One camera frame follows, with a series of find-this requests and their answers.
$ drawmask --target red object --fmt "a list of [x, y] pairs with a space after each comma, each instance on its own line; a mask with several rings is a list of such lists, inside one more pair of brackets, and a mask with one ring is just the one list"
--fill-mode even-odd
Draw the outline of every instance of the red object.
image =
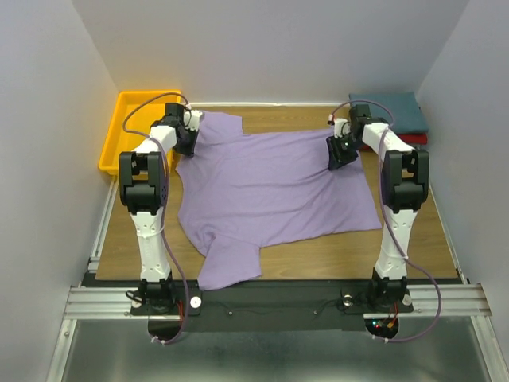
[[[426, 133], [422, 134], [396, 134], [404, 143], [408, 143], [409, 145], [426, 145], [428, 143], [428, 135]], [[361, 150], [370, 150], [371, 148], [367, 145], [364, 145], [360, 148]]]

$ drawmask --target white button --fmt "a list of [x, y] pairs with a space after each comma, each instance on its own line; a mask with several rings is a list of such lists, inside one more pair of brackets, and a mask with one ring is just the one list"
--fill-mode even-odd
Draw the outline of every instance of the white button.
[[198, 296], [191, 298], [190, 304], [191, 307], [194, 309], [199, 308], [201, 305], [201, 298], [199, 298]]

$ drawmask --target wooden table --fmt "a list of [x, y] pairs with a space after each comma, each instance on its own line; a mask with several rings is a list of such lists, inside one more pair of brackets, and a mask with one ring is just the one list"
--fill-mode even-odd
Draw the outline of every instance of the wooden table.
[[[330, 107], [214, 107], [243, 117], [246, 133], [299, 131], [327, 127]], [[379, 210], [377, 157], [361, 154], [367, 182]], [[200, 273], [204, 257], [189, 242], [178, 219], [182, 183], [175, 171], [170, 177], [170, 196], [165, 231], [168, 241], [188, 279]], [[382, 230], [347, 232], [262, 248], [263, 279], [369, 279], [378, 258]], [[430, 195], [414, 223], [409, 257], [438, 278], [456, 278], [452, 256], [445, 239], [437, 208]], [[180, 276], [173, 267], [173, 276]], [[97, 279], [135, 280], [140, 274], [138, 242], [133, 222], [117, 194], [99, 261]], [[409, 277], [424, 278], [414, 269]]]

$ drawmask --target metal frame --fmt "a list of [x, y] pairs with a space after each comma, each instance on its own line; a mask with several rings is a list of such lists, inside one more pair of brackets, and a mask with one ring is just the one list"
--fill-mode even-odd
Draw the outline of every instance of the metal frame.
[[[99, 222], [99, 228], [92, 248], [88, 271], [97, 272], [100, 256], [103, 250], [104, 239], [107, 227], [110, 222], [111, 210], [115, 202], [118, 190], [118, 178], [113, 177], [107, 194], [106, 202]], [[481, 285], [465, 285], [466, 278], [461, 272], [460, 265], [454, 251], [449, 235], [449, 230], [438, 214], [445, 237], [447, 239], [453, 262], [457, 266], [459, 275], [464, 284], [441, 285], [443, 297], [442, 316], [458, 317], [471, 316], [472, 324], [480, 344], [484, 362], [487, 366], [490, 378], [495, 382], [509, 382], [509, 372], [503, 359], [499, 343], [496, 340], [495, 332], [489, 316], [491, 311]], [[130, 315], [130, 300], [125, 296], [128, 288], [72, 288], [69, 291], [68, 302], [64, 312], [64, 320], [60, 327], [60, 333], [56, 348], [50, 364], [47, 382], [60, 382], [64, 377], [72, 340], [76, 331], [78, 320], [112, 320], [112, 319], [145, 319]], [[400, 314], [401, 317], [432, 317], [436, 313], [437, 300], [436, 291], [429, 285], [409, 286], [412, 295], [414, 312], [411, 314]], [[365, 314], [365, 318], [385, 317], [385, 314]], [[157, 316], [152, 317], [164, 320], [177, 320], [178, 316]]]

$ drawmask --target gray floor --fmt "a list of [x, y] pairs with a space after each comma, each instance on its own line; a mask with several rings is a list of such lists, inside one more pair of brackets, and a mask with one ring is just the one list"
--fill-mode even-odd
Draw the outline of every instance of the gray floor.
[[[399, 337], [429, 319], [402, 320]], [[489, 381], [470, 318], [442, 318], [404, 345], [366, 333], [331, 331], [190, 333], [178, 344], [151, 344], [146, 322], [79, 322], [64, 380]]]

